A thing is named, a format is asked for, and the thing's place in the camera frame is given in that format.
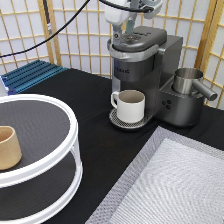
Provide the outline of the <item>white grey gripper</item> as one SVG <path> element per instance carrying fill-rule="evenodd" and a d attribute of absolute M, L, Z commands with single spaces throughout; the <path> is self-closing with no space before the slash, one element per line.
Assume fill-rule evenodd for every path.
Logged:
<path fill-rule="evenodd" d="M 137 15 L 143 13 L 146 19 L 154 18 L 161 10 L 162 0 L 103 0 L 105 5 L 105 19 L 113 27 L 113 39 L 119 40 L 121 35 L 121 25 Z M 126 33 L 131 35 L 135 22 L 128 20 L 126 23 Z"/>

